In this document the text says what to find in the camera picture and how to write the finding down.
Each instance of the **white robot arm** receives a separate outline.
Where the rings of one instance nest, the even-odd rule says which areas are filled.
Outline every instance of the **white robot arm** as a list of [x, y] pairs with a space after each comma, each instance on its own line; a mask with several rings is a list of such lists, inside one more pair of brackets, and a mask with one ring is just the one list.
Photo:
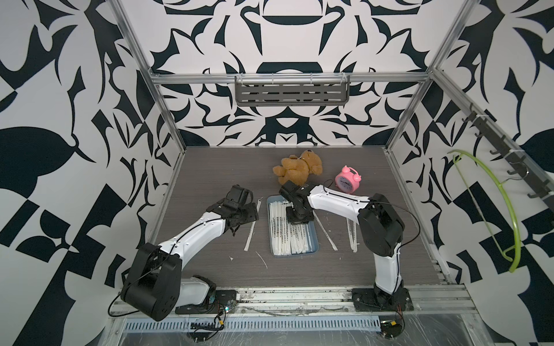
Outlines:
[[186, 230], [158, 246], [142, 245], [121, 290], [121, 299], [156, 321], [164, 319], [174, 306], [210, 304], [208, 292], [215, 291], [215, 284], [199, 276], [181, 280], [181, 271], [210, 241], [227, 230], [234, 236], [241, 225], [258, 219], [252, 198], [252, 191], [234, 185], [225, 198], [208, 207]]
[[293, 203], [286, 211], [287, 220], [292, 224], [313, 220], [313, 209], [330, 211], [359, 224], [364, 244], [375, 258], [374, 295], [366, 299], [366, 305], [392, 310], [398, 304], [404, 307], [406, 292], [399, 272], [404, 222], [383, 195], [361, 197], [311, 183], [300, 187], [290, 181], [279, 193]]
[[[372, 297], [360, 295], [358, 301], [383, 310], [395, 311], [398, 304], [404, 309], [406, 293], [398, 262], [404, 223], [383, 195], [358, 197], [323, 185], [299, 187], [290, 181], [279, 193], [293, 203], [286, 211], [292, 224], [313, 220], [314, 209], [358, 223], [365, 245], [375, 255], [377, 273]], [[199, 276], [181, 280], [181, 272], [210, 241], [227, 230], [234, 235], [240, 225], [258, 220], [252, 200], [250, 190], [234, 185], [225, 198], [208, 207], [200, 219], [172, 239], [158, 246], [142, 245], [125, 280], [121, 299], [156, 321], [164, 319], [175, 306], [209, 305], [215, 284]], [[357, 298], [353, 290], [353, 299]]]

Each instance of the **dark wood surface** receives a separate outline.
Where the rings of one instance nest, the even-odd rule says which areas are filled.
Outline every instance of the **dark wood surface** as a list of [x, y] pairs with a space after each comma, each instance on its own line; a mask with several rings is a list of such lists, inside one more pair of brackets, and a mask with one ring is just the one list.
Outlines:
[[[362, 176], [360, 188], [355, 192], [357, 195], [381, 193], [391, 203], [407, 208], [381, 147], [315, 148], [314, 151], [323, 161], [324, 172], [320, 176], [311, 175], [309, 181], [323, 183], [333, 179], [347, 164]], [[271, 254], [266, 199], [279, 194], [280, 187], [271, 169], [280, 164], [283, 157], [290, 154], [299, 156], [302, 152], [302, 148], [187, 148], [157, 242], [165, 241], [190, 226], [205, 212], [206, 207], [225, 197], [234, 184], [252, 190], [255, 201], [260, 197], [263, 200], [248, 252], [243, 249], [250, 224], [241, 226], [235, 237], [226, 232], [209, 243], [187, 264], [183, 277], [201, 275], [220, 287], [373, 284], [373, 253], [364, 246], [359, 228], [357, 237], [360, 245], [358, 252], [353, 253], [346, 219], [325, 211], [318, 211], [317, 214], [338, 251], [331, 248], [316, 224], [320, 243], [317, 253], [290, 258], [276, 258]], [[417, 229], [408, 213], [398, 208], [397, 211], [406, 224], [406, 242], [416, 235]], [[437, 272], [420, 239], [402, 247], [401, 274], [405, 285], [439, 283]]]

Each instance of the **patterned wall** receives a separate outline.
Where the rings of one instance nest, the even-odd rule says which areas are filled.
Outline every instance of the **patterned wall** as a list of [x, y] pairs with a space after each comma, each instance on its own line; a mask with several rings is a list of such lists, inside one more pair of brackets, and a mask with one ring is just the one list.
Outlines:
[[164, 85], [187, 145], [384, 145], [416, 83], [356, 83], [345, 106], [237, 107], [234, 85]]
[[94, 345], [179, 149], [104, 0], [3, 1], [0, 46], [1, 343]]
[[[123, 0], [160, 74], [424, 71], [461, 0]], [[166, 85], [187, 145], [387, 142], [415, 83], [353, 84], [345, 107], [236, 107], [233, 85]]]
[[157, 73], [421, 71], [461, 0], [124, 0]]
[[[510, 263], [500, 255], [447, 153], [473, 153], [500, 181], [509, 177], [506, 171], [511, 167], [490, 154], [494, 147], [476, 138], [478, 130], [463, 119], [465, 115], [433, 84], [393, 149], [402, 177], [451, 277], [466, 284], [494, 341], [518, 346], [552, 342], [554, 213], [538, 198], [527, 197], [531, 189], [525, 182], [504, 184], [522, 240], [519, 267], [510, 273]], [[500, 247], [512, 246], [510, 216], [492, 180], [467, 157], [459, 167]]]
[[550, 173], [554, 173], [553, 18], [551, 0], [482, 0], [442, 66]]

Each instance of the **green plastic hanger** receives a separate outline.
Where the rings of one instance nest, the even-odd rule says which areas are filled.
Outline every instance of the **green plastic hanger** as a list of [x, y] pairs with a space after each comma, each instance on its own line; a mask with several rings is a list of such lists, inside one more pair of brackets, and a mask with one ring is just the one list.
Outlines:
[[[458, 157], [456, 157], [456, 155], [453, 155], [454, 165], [456, 166], [456, 169], [458, 170], [458, 173], [460, 174], [461, 179], [464, 181], [465, 187], [467, 188], [467, 190], [469, 192], [469, 195], [471, 196], [471, 199], [473, 200], [473, 203], [475, 204], [475, 207], [477, 208], [477, 211], [479, 212], [479, 215], [481, 215], [481, 218], [485, 222], [485, 225], [486, 225], [487, 229], [489, 230], [490, 235], [493, 237], [493, 240], [494, 240], [494, 243], [496, 244], [496, 247], [498, 248], [498, 250], [502, 254], [502, 257], [504, 257], [508, 261], [512, 262], [512, 264], [510, 266], [510, 272], [513, 273], [517, 269], [517, 266], [519, 265], [519, 262], [520, 262], [520, 259], [521, 259], [521, 240], [520, 240], [520, 232], [519, 232], [519, 227], [517, 225], [517, 217], [516, 217], [516, 213], [514, 211], [514, 207], [512, 206], [512, 202], [510, 201], [510, 198], [508, 197], [508, 194], [506, 193], [506, 190], [504, 190], [504, 187], [502, 186], [502, 184], [504, 184], [508, 180], [520, 180], [520, 179], [508, 178], [505, 181], [500, 182], [497, 179], [497, 177], [494, 175], [494, 173], [490, 170], [490, 168], [486, 166], [486, 164], [484, 164], [481, 160], [479, 160], [475, 156], [471, 155], [469, 152], [464, 151], [464, 150], [455, 149], [455, 150], [449, 151], [448, 153], [449, 154], [451, 154], [451, 153], [460, 154], [460, 155], [458, 155]], [[508, 212], [510, 213], [510, 219], [512, 221], [512, 229], [514, 230], [514, 245], [508, 247], [506, 250], [502, 250], [500, 248], [500, 245], [496, 241], [496, 238], [493, 234], [493, 231], [491, 230], [491, 228], [489, 226], [489, 223], [485, 220], [485, 216], [483, 215], [483, 212], [481, 211], [481, 208], [479, 207], [479, 204], [477, 203], [477, 200], [473, 196], [473, 193], [471, 193], [471, 190], [469, 189], [468, 183], [465, 181], [465, 178], [462, 175], [462, 173], [460, 171], [460, 168], [458, 167], [457, 163], [461, 160], [462, 155], [465, 155], [465, 156], [469, 157], [470, 159], [472, 159], [473, 161], [475, 161], [475, 163], [478, 164], [479, 167], [481, 167], [489, 175], [489, 177], [493, 180], [494, 184], [496, 185], [496, 187], [500, 191], [500, 194], [502, 194], [502, 198], [504, 198], [504, 202], [506, 203], [506, 206], [508, 207]], [[506, 254], [510, 250], [514, 250], [514, 252], [515, 252], [514, 253], [514, 258], [512, 258], [512, 257], [510, 257]]]

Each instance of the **brown teddy bear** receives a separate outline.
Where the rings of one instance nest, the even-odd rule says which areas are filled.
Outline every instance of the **brown teddy bear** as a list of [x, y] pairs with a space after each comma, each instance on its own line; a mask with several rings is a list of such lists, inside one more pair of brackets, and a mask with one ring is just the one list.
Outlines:
[[279, 177], [281, 185], [288, 180], [296, 185], [304, 185], [310, 173], [315, 175], [323, 173], [321, 159], [311, 150], [303, 152], [300, 158], [296, 155], [285, 157], [281, 160], [281, 164], [282, 166], [273, 167], [273, 173]]

